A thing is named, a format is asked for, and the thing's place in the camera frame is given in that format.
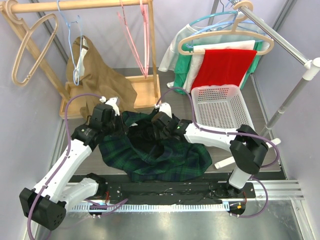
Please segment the dark green plaid garment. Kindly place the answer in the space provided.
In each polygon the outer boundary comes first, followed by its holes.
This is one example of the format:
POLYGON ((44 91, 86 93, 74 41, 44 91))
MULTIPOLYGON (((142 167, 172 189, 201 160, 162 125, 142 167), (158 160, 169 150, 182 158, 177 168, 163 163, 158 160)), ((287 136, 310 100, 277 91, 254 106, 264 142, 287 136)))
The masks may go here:
POLYGON ((176 138, 157 140, 150 114, 125 111, 128 132, 106 136, 99 144, 103 162, 127 173, 133 182, 184 182, 203 175, 212 158, 203 144, 176 138))

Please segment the tan skirt with white lining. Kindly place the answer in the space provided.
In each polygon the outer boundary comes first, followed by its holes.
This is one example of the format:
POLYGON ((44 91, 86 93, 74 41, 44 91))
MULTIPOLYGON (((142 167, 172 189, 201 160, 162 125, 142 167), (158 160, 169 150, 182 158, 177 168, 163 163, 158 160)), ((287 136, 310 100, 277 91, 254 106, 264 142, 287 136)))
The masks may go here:
POLYGON ((73 82, 73 71, 79 57, 83 57, 83 66, 80 67, 79 84, 85 93, 104 96, 107 99, 118 97, 121 112, 135 112, 134 103, 137 92, 130 81, 122 74, 105 64, 103 58, 92 41, 86 37, 77 37, 72 44, 73 56, 68 59, 66 78, 73 82))

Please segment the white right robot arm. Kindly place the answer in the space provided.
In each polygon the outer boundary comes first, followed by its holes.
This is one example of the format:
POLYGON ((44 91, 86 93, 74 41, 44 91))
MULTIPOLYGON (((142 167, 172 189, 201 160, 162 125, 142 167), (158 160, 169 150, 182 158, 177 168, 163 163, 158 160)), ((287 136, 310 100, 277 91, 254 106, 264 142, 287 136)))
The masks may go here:
POLYGON ((156 113, 151 123, 157 140, 177 139, 230 152, 236 167, 228 178, 225 190, 233 198, 243 193, 251 176, 259 173, 269 150, 266 141, 260 139, 257 133, 245 124, 238 129, 226 129, 218 134, 218 128, 203 126, 191 120, 178 120, 164 112, 156 113))

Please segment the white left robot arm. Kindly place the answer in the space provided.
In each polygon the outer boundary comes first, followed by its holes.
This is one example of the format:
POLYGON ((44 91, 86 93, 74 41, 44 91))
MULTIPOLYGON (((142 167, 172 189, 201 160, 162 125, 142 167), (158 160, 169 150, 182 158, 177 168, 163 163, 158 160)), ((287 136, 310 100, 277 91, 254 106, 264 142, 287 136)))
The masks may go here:
POLYGON ((82 162, 106 136, 123 132, 123 120, 115 100, 111 98, 96 105, 88 123, 74 129, 65 151, 43 179, 32 189, 24 188, 19 194, 28 221, 54 231, 63 222, 67 212, 78 203, 90 197, 102 199, 106 195, 107 184, 94 173, 87 174, 69 189, 65 187, 82 162))

